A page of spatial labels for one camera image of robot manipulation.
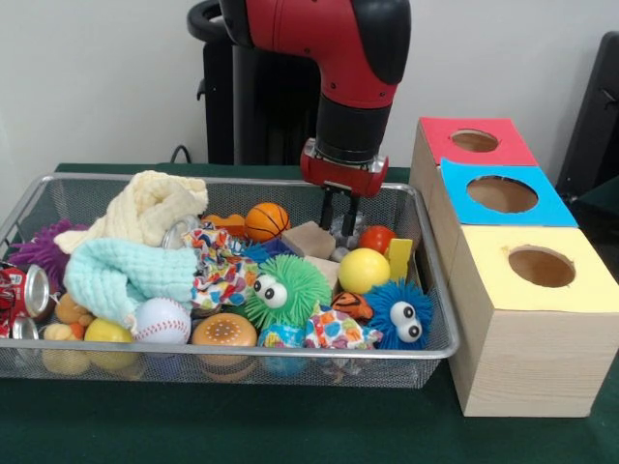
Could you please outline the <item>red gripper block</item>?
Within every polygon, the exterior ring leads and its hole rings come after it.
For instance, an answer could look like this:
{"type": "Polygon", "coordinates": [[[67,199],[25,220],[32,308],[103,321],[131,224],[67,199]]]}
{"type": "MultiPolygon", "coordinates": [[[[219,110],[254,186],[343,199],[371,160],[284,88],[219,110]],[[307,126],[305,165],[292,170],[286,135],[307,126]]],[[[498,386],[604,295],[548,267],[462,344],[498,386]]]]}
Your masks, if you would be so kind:
{"type": "Polygon", "coordinates": [[[309,138],[302,150],[300,167],[305,182],[324,187],[321,228],[330,228],[332,225],[335,193],[332,187],[351,192],[341,227],[342,236],[349,237],[354,234],[359,197],[373,197],[378,193],[388,172],[389,158],[377,155],[369,163],[342,164],[320,155],[315,148],[315,139],[309,138]]]}

